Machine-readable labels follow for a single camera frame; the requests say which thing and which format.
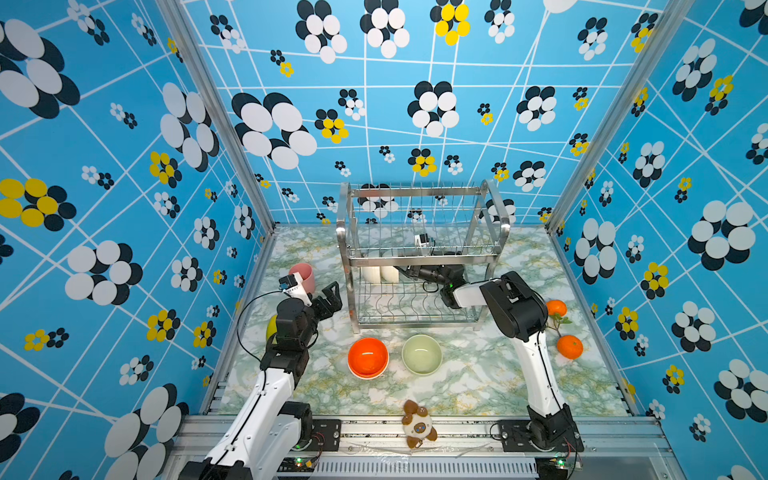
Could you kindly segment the cream bowl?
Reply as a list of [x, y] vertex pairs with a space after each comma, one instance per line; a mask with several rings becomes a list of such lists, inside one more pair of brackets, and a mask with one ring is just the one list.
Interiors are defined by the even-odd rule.
[[394, 266], [381, 266], [380, 275], [383, 283], [396, 284], [400, 282], [400, 272]]
[[379, 266], [366, 266], [361, 268], [363, 279], [371, 284], [381, 283], [381, 270]]

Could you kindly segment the light green bowl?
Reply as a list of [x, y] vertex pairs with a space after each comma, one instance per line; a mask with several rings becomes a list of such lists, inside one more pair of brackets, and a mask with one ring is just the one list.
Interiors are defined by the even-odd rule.
[[413, 374], [427, 376], [435, 373], [443, 361], [439, 343], [431, 336], [417, 334], [405, 341], [401, 357], [405, 367]]

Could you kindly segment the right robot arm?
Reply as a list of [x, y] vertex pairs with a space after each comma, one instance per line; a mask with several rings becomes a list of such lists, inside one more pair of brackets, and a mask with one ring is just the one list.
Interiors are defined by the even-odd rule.
[[469, 282], [462, 265], [412, 265], [398, 271], [436, 284], [443, 303], [451, 309], [488, 309], [498, 330], [512, 340], [518, 356], [528, 394], [528, 431], [536, 448], [550, 450], [567, 433], [576, 431], [547, 351], [548, 309], [518, 273], [510, 271], [490, 280]]

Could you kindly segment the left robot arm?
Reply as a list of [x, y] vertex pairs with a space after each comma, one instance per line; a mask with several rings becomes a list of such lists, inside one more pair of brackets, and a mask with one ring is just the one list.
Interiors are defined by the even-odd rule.
[[202, 461], [189, 461], [181, 479], [275, 479], [290, 451], [312, 437], [312, 410], [292, 399], [306, 371], [321, 321], [343, 307], [339, 284], [319, 296], [299, 283], [280, 280], [284, 299], [276, 307], [276, 331], [260, 358], [250, 396], [219, 442]]

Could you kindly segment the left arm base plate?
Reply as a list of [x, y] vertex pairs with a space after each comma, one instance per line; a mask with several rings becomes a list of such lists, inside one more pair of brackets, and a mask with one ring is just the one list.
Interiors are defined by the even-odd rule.
[[315, 418], [307, 435], [302, 434], [291, 453], [336, 452], [340, 447], [342, 421], [337, 418]]

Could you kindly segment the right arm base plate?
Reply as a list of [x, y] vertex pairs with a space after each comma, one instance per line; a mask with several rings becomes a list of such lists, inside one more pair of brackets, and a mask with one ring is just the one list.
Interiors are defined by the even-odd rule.
[[574, 424], [560, 425], [552, 430], [537, 421], [500, 420], [491, 432], [501, 442], [504, 452], [566, 454], [584, 451]]

